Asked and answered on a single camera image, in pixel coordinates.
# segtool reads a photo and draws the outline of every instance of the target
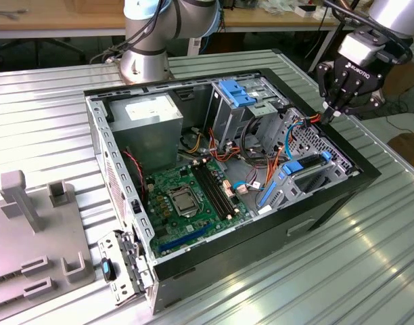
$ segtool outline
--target robotiq logo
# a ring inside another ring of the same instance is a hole
[[[351,62],[347,63],[347,65],[345,67],[346,68],[351,68],[352,70],[356,71],[357,73],[359,73],[361,76],[365,77],[368,80],[369,80],[369,78],[371,78],[371,75],[369,73],[366,73],[365,71],[357,68],[356,66],[353,66],[351,64]]]

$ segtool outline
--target cpu socket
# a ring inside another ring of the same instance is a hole
[[[168,195],[171,198],[175,210],[182,217],[193,217],[200,209],[196,197],[189,186],[173,188],[168,191]]]

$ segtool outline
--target white sticker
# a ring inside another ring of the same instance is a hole
[[[258,183],[257,181],[255,181],[254,183],[252,183],[252,187],[256,188],[257,190],[260,188],[261,183]]]
[[[165,95],[149,97],[149,99],[142,102],[129,104],[126,106],[126,111],[132,121],[155,116],[166,118],[173,114],[178,114],[177,107]]]

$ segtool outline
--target green motherboard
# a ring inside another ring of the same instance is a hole
[[[251,219],[237,196],[226,195],[222,184],[227,179],[214,160],[202,168],[188,165],[154,173],[146,180],[147,214],[156,234],[150,246],[157,257]]]

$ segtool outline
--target blue clip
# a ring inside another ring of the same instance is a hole
[[[108,262],[103,263],[103,272],[108,273],[110,271],[110,266],[108,265]]]
[[[331,153],[328,151],[323,151],[321,153],[321,156],[326,160],[326,161],[330,161],[331,160]]]
[[[287,175],[297,173],[298,171],[301,171],[302,169],[303,169],[303,166],[296,160],[292,162],[287,162],[282,167],[282,170],[285,171],[285,174]]]
[[[244,88],[234,80],[219,81],[219,86],[227,94],[228,98],[233,101],[235,107],[249,106],[256,103],[256,100],[250,97]]]
[[[259,207],[262,207],[264,205],[264,203],[267,201],[267,199],[269,198],[270,194],[272,194],[272,191],[276,188],[276,182],[272,181],[272,184],[270,185],[269,189],[267,190],[267,193],[262,197],[260,204],[258,205]]]

